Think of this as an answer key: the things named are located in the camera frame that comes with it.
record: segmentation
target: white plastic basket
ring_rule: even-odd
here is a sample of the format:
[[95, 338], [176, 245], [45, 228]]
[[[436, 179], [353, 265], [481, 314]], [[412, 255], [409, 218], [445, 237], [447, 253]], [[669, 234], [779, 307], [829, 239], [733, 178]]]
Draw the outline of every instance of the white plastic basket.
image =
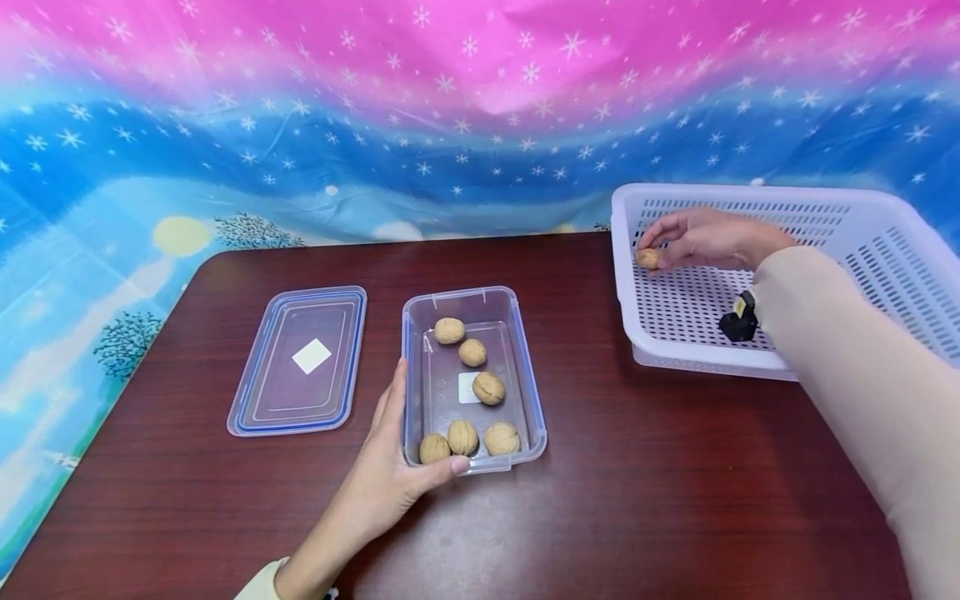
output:
[[636, 266], [643, 231], [696, 205], [774, 223], [819, 248], [874, 306], [960, 368], [960, 259], [908, 203], [866, 190], [669, 183], [624, 185], [612, 199], [616, 290], [639, 364], [796, 379], [762, 331], [734, 344], [719, 329], [753, 274], [698, 267], [650, 278]]

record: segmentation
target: tree illustration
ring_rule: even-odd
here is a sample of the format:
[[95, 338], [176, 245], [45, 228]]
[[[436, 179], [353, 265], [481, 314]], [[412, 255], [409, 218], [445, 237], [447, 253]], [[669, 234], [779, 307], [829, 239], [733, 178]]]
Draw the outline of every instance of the tree illustration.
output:
[[306, 246], [301, 238], [287, 233], [263, 217], [246, 212], [238, 212], [227, 219], [218, 218], [214, 221], [217, 224], [217, 240], [228, 248], [258, 250]]
[[152, 313], [124, 311], [113, 323], [106, 325], [93, 354], [107, 371], [107, 376], [130, 378], [162, 324], [163, 321]]

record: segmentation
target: blue lid rim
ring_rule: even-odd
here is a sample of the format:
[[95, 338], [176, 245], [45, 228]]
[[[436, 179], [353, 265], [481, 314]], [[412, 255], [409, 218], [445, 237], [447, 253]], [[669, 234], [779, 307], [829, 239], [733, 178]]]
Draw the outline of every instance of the blue lid rim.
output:
[[302, 290], [299, 292], [283, 292], [274, 296], [270, 302], [267, 303], [267, 310], [265, 311], [263, 321], [261, 322], [259, 330], [256, 334], [257, 345], [251, 352], [251, 355], [256, 356], [255, 362], [253, 363], [251, 370], [244, 369], [244, 378], [246, 378], [248, 372], [259, 372], [267, 341], [270, 340], [274, 335], [278, 312], [284, 305], [292, 301], [318, 300], [338, 296], [354, 296], [358, 300], [357, 318], [353, 329], [354, 344], [349, 356], [349, 365], [347, 375], [345, 377], [346, 385], [344, 387], [340, 411], [330, 420], [318, 420], [311, 423], [300, 423], [296, 425], [264, 425], [262, 427], [248, 427], [243, 424], [243, 416], [246, 414], [247, 408], [250, 405], [252, 393], [250, 381], [247, 381], [243, 394], [239, 398], [239, 404], [234, 416], [233, 426], [238, 434], [242, 435], [244, 433], [248, 433], [254, 435], [269, 435], [271, 433], [282, 434], [306, 433], [309, 431], [328, 431], [330, 429], [336, 429], [347, 420], [350, 414], [350, 409], [353, 405], [353, 390], [356, 385], [357, 375], [357, 359], [360, 356], [360, 343], [362, 341], [364, 322], [367, 318], [367, 291], [361, 286], [348, 285], [319, 288], [316, 290]]

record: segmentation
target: white square label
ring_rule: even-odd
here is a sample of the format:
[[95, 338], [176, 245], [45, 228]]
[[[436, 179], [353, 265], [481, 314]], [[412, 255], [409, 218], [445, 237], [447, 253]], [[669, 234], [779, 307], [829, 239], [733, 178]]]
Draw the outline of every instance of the white square label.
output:
[[480, 398], [473, 393], [473, 380], [477, 378], [479, 372], [462, 372], [457, 377], [457, 387], [459, 393], [457, 397], [461, 404], [479, 404]]
[[323, 342], [314, 338], [309, 344], [294, 354], [294, 362], [297, 363], [301, 371], [309, 375], [330, 356], [330, 350], [326, 349]]

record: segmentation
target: plastic container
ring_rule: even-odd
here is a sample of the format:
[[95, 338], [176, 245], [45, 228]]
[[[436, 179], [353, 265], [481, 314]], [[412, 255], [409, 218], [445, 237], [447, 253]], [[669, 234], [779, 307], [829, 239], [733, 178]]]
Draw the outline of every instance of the plastic container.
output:
[[[467, 338], [487, 347], [487, 363], [471, 368], [460, 361], [459, 345], [443, 346], [433, 339], [433, 326], [443, 317], [464, 322]], [[510, 470], [538, 459], [546, 449], [546, 424], [537, 381], [523, 332], [516, 294], [506, 287], [484, 287], [417, 296], [403, 307], [403, 349], [409, 361], [407, 410], [403, 418], [403, 454], [407, 464], [420, 464], [424, 435], [446, 435], [456, 419], [476, 427], [480, 444], [470, 457], [467, 474]], [[503, 380], [506, 395], [496, 406], [480, 403], [471, 389], [482, 371]], [[504, 420], [516, 427], [520, 451], [490, 456], [484, 447], [487, 428]]]
[[284, 292], [267, 304], [227, 417], [239, 437], [336, 429], [353, 401], [367, 311], [361, 287]]
[[660, 216], [706, 205], [774, 223], [836, 259], [874, 306], [960, 368], [960, 260], [906, 202], [855, 189], [632, 183], [613, 193], [623, 327], [641, 365], [795, 380], [770, 340], [734, 344], [718, 323], [753, 274], [709, 267], [650, 278], [636, 242]]

